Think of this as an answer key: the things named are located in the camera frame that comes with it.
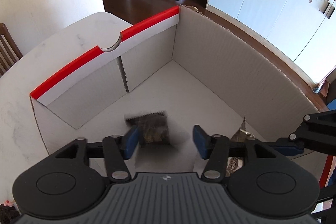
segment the corrugated cardboard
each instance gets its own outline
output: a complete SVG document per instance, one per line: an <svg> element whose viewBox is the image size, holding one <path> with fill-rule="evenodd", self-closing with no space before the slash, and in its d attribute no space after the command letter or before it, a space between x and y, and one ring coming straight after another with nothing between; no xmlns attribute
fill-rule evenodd
<svg viewBox="0 0 336 224"><path fill-rule="evenodd" d="M69 88L48 108L78 129L125 94L117 61L113 60Z"/></svg>
<svg viewBox="0 0 336 224"><path fill-rule="evenodd" d="M129 91L172 59L175 32L176 26L172 26L121 56Z"/></svg>
<svg viewBox="0 0 336 224"><path fill-rule="evenodd" d="M97 142L123 135L125 117L165 110L173 147L165 153L138 149L127 166L132 174L199 171L206 162L192 142L195 124L230 138L246 115L248 131L271 141L287 137L304 115L317 111L283 73L225 28L186 7L180 7L178 24L176 18L164 20L140 43L133 37L132 44L120 44L126 50L119 46L115 53L121 53L123 68L113 60L93 71L48 105L50 110L33 101L49 152L78 136ZM318 178L325 158L312 153L295 161L308 163ZM100 160L93 165L104 169Z"/></svg>
<svg viewBox="0 0 336 224"><path fill-rule="evenodd" d="M173 60L265 139L287 137L317 109L272 63L229 30L181 7Z"/></svg>

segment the wooden floor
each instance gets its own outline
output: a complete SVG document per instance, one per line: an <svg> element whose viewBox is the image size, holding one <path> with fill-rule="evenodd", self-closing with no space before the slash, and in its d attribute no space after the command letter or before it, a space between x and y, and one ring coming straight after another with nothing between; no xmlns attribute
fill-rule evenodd
<svg viewBox="0 0 336 224"><path fill-rule="evenodd" d="M116 15L132 25L175 5L195 6L199 12L226 29L229 29L280 69L298 88L302 90L319 111L328 110L321 97L314 94L307 83L278 56L235 25L206 10L206 0L104 0L106 12Z"/></svg>

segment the cardboard edge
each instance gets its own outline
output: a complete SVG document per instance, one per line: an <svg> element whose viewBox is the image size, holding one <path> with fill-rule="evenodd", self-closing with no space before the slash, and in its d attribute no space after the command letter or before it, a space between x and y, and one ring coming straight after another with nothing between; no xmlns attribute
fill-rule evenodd
<svg viewBox="0 0 336 224"><path fill-rule="evenodd" d="M259 43L264 45L267 49L269 49L271 52L273 52L276 56L278 56L282 61L286 63L298 76L300 76L308 86L310 86L312 89L316 86L316 83L309 78L308 75L305 74L305 72L299 68L298 65L296 65L291 59L287 57L283 52L281 52L277 47L272 45L268 40L257 34L255 31L244 25L243 23L239 22L235 18L229 16L228 14L222 12L221 10L208 5L207 10L214 13L215 15L220 16L221 18L227 20L231 24L235 25L245 33L247 33L249 36L256 39Z"/></svg>
<svg viewBox="0 0 336 224"><path fill-rule="evenodd" d="M121 78L123 79L123 82L124 82L124 87L125 87L126 93L129 93L127 77L126 77L125 68L124 68L123 60L121 59L121 56L117 57L117 65L118 65L119 70L120 70Z"/></svg>
<svg viewBox="0 0 336 224"><path fill-rule="evenodd" d="M117 42L116 42L114 45L112 45L111 47L108 47L108 48L102 48L102 47L99 47L99 46L98 46L98 47L99 47L103 52L111 52L111 51L115 50L115 49L120 45L121 41L122 41L122 35L121 35L121 33L120 33Z"/></svg>
<svg viewBox="0 0 336 224"><path fill-rule="evenodd" d="M178 5L173 6L163 12L153 15L129 28L123 30L120 34L122 36L122 41L129 39L130 37L152 27L168 18L178 15L180 12L180 7Z"/></svg>
<svg viewBox="0 0 336 224"><path fill-rule="evenodd" d="M150 37L149 39L143 41L142 44L136 45L134 48L121 55L121 60L124 68L123 72L129 91L134 90L148 77L153 75L156 71L158 71L160 68L162 68L172 60L176 36L176 27L176 25L169 27L168 29L156 34L155 36ZM139 55L148 56L142 59L139 58ZM150 71L149 74L143 73L144 71L148 70Z"/></svg>
<svg viewBox="0 0 336 224"><path fill-rule="evenodd" d="M47 146L46 146L46 144L45 144L45 142L44 142L44 139L43 139L43 137L42 137L41 130L40 130L40 127L39 127L39 124L38 124L38 122L37 122L37 118L36 118L36 114L35 114L35 108L34 108L33 100L32 100L32 99L33 99L33 98L31 97L31 95L29 95L29 100L30 100L31 108L32 108L32 110L33 110L33 115L34 115L35 123L36 123L36 126L37 126L37 130L39 131L39 134L40 134L40 137L41 137L41 139L42 139L42 142L43 142L43 145L44 145L45 150L47 151L48 155L50 155L49 150L48 150L48 148L47 148Z"/></svg>

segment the white table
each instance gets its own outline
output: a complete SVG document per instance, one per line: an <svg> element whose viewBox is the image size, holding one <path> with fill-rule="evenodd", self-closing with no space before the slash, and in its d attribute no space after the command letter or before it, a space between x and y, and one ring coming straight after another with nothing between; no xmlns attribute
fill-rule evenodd
<svg viewBox="0 0 336 224"><path fill-rule="evenodd" d="M113 45L130 26L110 13L95 13L43 41L0 78L0 200L12 200L15 178L48 156L29 94L94 46Z"/></svg>

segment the cardboard flap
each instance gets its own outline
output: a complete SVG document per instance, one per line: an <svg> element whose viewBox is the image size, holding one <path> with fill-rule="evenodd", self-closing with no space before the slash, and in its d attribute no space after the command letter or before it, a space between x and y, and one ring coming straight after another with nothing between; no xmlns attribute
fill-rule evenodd
<svg viewBox="0 0 336 224"><path fill-rule="evenodd" d="M165 52L165 58L154 66L154 71L150 69L145 75L150 76L170 61L178 22L179 7L175 6L123 30L112 46L104 49L96 46L85 52L39 85L31 92L31 97L73 128L79 128L126 94L123 68L116 62L120 55L173 28L168 36L170 49Z"/></svg>
<svg viewBox="0 0 336 224"><path fill-rule="evenodd" d="M173 60L232 107L266 140L287 137L317 112L271 62L229 30L180 7Z"/></svg>
<svg viewBox="0 0 336 224"><path fill-rule="evenodd" d="M172 26L121 56L129 91L172 59L175 32L176 26Z"/></svg>

